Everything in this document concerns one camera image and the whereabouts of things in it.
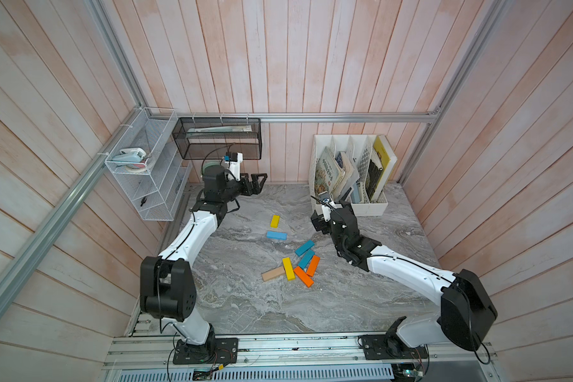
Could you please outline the natural wood block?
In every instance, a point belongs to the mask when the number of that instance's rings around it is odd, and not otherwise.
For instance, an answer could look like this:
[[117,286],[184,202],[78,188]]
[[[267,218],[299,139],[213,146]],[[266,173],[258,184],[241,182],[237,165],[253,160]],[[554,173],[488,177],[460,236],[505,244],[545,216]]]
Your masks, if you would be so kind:
[[274,268],[268,272],[262,274],[262,280],[268,282],[270,280],[276,279],[285,274],[285,269],[283,266]]

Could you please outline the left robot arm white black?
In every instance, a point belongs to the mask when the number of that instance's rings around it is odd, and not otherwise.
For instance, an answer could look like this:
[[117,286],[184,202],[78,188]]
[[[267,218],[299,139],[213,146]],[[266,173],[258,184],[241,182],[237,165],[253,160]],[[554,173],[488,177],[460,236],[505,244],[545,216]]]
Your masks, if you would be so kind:
[[176,355],[186,363],[202,363],[216,357],[213,326],[196,308],[197,290],[192,267],[208,238],[230,213],[228,204],[240,196],[260,194],[267,175],[242,173],[237,164],[228,168],[209,166],[203,174],[191,216],[176,239],[158,256],[148,256],[140,269],[140,310],[160,321],[165,319],[180,337]]

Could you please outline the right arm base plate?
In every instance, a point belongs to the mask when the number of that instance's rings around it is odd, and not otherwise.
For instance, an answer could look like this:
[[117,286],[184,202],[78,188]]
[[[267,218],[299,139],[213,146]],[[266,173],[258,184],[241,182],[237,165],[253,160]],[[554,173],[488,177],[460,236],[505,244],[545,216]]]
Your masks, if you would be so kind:
[[358,343],[368,361],[380,360],[418,360],[429,355],[425,346],[409,348],[398,337],[379,335],[362,335]]

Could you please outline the short yellow block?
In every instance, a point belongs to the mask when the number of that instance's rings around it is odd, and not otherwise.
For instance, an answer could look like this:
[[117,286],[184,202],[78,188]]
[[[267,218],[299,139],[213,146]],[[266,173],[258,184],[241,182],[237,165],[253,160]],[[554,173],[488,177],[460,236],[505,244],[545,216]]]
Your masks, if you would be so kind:
[[271,227],[271,228],[274,228],[274,229],[278,228],[278,227],[279,227],[279,221],[280,221],[280,216],[274,215],[274,216],[272,217],[272,220],[271,220],[271,223],[270,223],[270,227]]

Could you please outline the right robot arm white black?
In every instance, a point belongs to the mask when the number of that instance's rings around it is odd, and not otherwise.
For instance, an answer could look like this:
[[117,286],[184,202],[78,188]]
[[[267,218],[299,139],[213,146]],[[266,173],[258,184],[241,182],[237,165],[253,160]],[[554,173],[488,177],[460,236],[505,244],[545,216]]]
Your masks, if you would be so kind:
[[310,221],[316,231],[330,235],[337,255],[349,264],[395,280],[437,306],[426,315],[396,319],[383,337],[364,336],[364,347],[389,358],[404,358],[426,345],[444,342],[471,352],[482,348],[498,311],[474,272],[431,267],[363,236],[350,204],[324,205]]

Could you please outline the light blue block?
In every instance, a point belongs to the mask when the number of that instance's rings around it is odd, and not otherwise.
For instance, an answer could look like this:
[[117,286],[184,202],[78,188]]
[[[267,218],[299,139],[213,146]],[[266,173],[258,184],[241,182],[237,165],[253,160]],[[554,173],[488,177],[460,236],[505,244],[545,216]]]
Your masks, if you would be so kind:
[[286,240],[287,239],[287,234],[285,232],[267,231],[266,236],[268,239],[272,239],[272,240]]

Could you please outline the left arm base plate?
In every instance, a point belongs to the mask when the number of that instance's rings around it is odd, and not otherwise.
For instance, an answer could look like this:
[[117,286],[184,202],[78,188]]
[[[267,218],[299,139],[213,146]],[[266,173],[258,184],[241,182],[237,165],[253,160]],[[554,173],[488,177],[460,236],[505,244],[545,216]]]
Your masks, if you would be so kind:
[[236,337],[211,338],[205,345],[190,345],[178,340],[173,363],[234,364],[237,362],[239,340]]

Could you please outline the long yellow block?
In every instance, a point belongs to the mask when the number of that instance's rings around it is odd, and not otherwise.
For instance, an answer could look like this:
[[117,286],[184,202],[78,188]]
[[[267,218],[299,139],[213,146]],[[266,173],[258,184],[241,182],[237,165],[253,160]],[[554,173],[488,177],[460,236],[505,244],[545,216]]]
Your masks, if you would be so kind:
[[283,269],[284,269],[286,278],[289,281],[295,280],[294,268],[292,266],[291,259],[288,257],[285,257],[282,259],[282,262],[283,262]]

